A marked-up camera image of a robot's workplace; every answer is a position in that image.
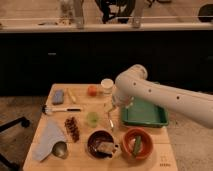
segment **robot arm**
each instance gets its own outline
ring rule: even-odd
[[[146,78],[147,71],[141,65],[134,65],[119,74],[112,95],[113,105],[126,106],[131,103],[132,97],[139,97],[213,128],[212,95],[152,83]]]

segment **green tray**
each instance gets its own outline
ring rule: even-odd
[[[164,108],[138,98],[134,98],[131,107],[121,109],[121,120],[132,126],[162,127],[169,124]]]

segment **metal spoon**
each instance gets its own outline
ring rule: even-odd
[[[110,127],[111,127],[111,131],[114,130],[114,124],[113,124],[113,122],[112,122],[110,113],[111,113],[113,110],[115,110],[115,109],[116,109],[116,107],[113,106],[113,107],[112,107],[110,110],[108,110],[108,112],[107,112],[109,124],[110,124]]]
[[[52,148],[52,153],[56,157],[65,159],[68,155],[66,142],[59,141],[59,142],[55,143]]]

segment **white cup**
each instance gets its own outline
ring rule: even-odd
[[[112,88],[113,88],[114,82],[109,79],[105,78],[101,81],[101,86],[103,89],[104,94],[111,94],[112,93]]]

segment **wooden tabletop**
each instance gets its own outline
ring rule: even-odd
[[[151,155],[139,163],[130,163],[123,157],[122,151],[117,150],[113,158],[97,159],[88,154],[86,144],[89,136],[97,130],[106,130],[109,132],[116,143],[120,144],[124,133],[128,130],[120,122],[120,111],[116,109],[112,112],[112,120],[115,128],[112,132],[105,114],[105,106],[110,104],[111,95],[99,94],[96,97],[87,95],[88,84],[54,84],[49,93],[46,105],[52,106],[51,98],[55,90],[63,89],[65,92],[64,103],[60,106],[74,105],[67,94],[67,88],[70,88],[76,96],[77,104],[83,108],[80,112],[55,112],[51,116],[42,115],[33,142],[30,146],[23,170],[24,171],[108,171],[108,170],[134,170],[134,171],[176,171],[176,161],[169,141],[166,127],[143,129],[151,136],[154,149]],[[86,115],[89,112],[96,112],[100,117],[100,121],[96,128],[92,128],[86,124]],[[71,116],[77,119],[77,125],[80,131],[80,140],[73,142],[69,134],[67,134],[64,126],[65,120]],[[49,119],[53,119],[63,131],[67,138],[68,157],[60,159],[50,154],[42,162],[32,159],[32,151],[36,148],[40,141],[40,136]]]

